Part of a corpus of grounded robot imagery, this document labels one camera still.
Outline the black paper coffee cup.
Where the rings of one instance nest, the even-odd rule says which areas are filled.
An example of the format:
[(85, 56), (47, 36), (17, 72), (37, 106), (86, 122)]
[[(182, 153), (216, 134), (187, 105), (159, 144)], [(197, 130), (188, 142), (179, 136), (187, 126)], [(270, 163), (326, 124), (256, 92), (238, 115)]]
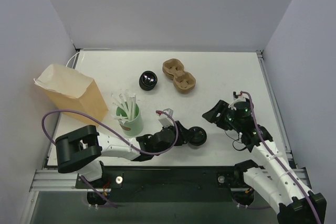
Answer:
[(189, 141), (188, 145), (190, 148), (196, 150), (199, 149), (204, 143), (206, 143), (206, 139), (201, 138)]

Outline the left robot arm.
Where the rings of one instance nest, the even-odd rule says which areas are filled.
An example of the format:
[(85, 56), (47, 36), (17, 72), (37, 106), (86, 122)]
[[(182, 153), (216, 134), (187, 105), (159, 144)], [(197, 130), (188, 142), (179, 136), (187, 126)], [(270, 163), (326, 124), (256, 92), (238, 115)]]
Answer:
[(191, 141), (192, 132), (179, 121), (175, 126), (163, 127), (155, 134), (120, 138), (99, 133), (94, 125), (87, 125), (64, 134), (55, 140), (58, 172), (77, 172), (95, 188), (105, 185), (107, 178), (98, 157), (116, 157), (131, 162), (145, 162), (172, 146)]

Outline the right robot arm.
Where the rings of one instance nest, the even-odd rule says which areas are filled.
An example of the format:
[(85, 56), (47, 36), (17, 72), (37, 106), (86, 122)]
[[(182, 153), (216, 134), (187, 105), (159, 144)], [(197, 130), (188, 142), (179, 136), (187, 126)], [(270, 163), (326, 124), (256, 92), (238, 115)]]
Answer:
[(327, 201), (315, 194), (286, 163), (267, 129), (255, 119), (249, 99), (223, 100), (202, 117), (225, 131), (235, 131), (253, 156), (235, 165), (233, 181), (248, 185), (269, 204), (279, 223), (324, 223)]

